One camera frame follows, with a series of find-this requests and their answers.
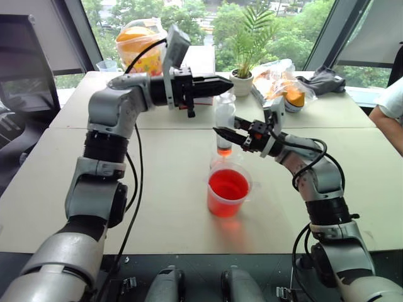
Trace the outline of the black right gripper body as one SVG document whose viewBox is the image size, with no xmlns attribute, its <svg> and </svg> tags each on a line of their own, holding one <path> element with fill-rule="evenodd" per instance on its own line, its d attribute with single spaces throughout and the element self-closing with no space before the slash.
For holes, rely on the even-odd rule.
<svg viewBox="0 0 403 302">
<path fill-rule="evenodd" d="M 243 151 L 262 152 L 270 139 L 269 125 L 254 120 L 247 128 L 247 137 L 242 144 Z"/>
</svg>

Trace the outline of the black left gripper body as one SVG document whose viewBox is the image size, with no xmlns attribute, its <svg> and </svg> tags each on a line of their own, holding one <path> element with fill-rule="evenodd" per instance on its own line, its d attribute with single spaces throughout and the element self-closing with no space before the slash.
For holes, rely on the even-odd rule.
<svg viewBox="0 0 403 302">
<path fill-rule="evenodd" d="M 193 76 L 189 67 L 174 71 L 173 96 L 175 107 L 186 109 L 188 118 L 196 116 L 193 101 Z"/>
</svg>

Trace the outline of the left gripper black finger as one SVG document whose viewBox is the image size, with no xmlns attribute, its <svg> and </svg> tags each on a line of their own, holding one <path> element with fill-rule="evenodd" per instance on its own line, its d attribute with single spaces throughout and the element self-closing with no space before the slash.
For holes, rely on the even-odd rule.
<svg viewBox="0 0 403 302">
<path fill-rule="evenodd" d="M 193 87 L 192 94 L 193 94 L 194 98 L 207 98 L 207 97 L 212 97 L 212 96 L 218 96 L 220 94 L 223 94 L 223 93 L 229 91 L 232 88 L 233 88 L 232 84 L 229 84 L 229 85 L 226 85 L 226 84 L 196 85 Z"/>
<path fill-rule="evenodd" d="M 192 78 L 198 88 L 232 88 L 234 84 L 229 79 L 219 75 L 198 75 Z"/>
</svg>

